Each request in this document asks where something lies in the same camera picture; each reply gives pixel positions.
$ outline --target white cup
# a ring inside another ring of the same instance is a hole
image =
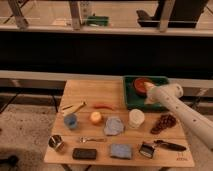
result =
[[[145,115],[141,110],[133,109],[129,112],[129,125],[133,129],[137,129],[144,122]]]

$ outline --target red chili pepper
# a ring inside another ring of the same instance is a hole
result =
[[[93,108],[94,108],[94,109],[109,109],[109,110],[115,110],[114,107],[112,107],[111,105],[106,104],[106,103],[96,103],[96,104],[93,105]]]

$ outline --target black object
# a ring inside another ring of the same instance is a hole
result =
[[[146,156],[146,157],[151,159],[151,158],[153,158],[153,155],[154,155],[154,152],[155,152],[155,148],[152,145],[143,142],[139,152],[140,152],[140,154],[142,154],[142,155],[144,155],[144,156]]]
[[[0,159],[0,164],[9,164],[14,167],[19,161],[19,158],[15,155],[8,157],[7,159]]]
[[[88,148],[74,148],[72,157],[74,159],[89,159],[94,160],[97,156],[96,149],[88,149]]]
[[[84,171],[88,171],[91,167],[92,165],[87,166],[86,169],[84,169]]]
[[[191,79],[211,79],[213,75],[213,37],[202,34],[1,31],[0,37],[1,70]]]
[[[169,27],[195,28],[208,0],[176,0],[170,16]],[[156,27],[159,24],[165,0],[158,0],[158,7],[153,17],[138,10],[138,23],[142,27]]]
[[[162,147],[162,148],[165,148],[168,150],[173,150],[173,151],[185,151],[186,150],[186,147],[184,147],[182,145],[166,142],[163,140],[157,140],[157,141],[154,141],[154,143],[156,143],[158,147]]]

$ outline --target knife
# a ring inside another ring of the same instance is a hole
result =
[[[154,141],[157,146],[168,149],[168,150],[173,150],[173,151],[185,151],[186,147],[179,145],[179,144],[174,144],[170,142],[166,142],[163,140],[156,140]]]

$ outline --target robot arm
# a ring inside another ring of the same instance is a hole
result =
[[[213,151],[213,122],[185,105],[178,98],[183,95],[183,89],[179,84],[154,86],[145,83],[148,101],[160,102],[203,141]]]

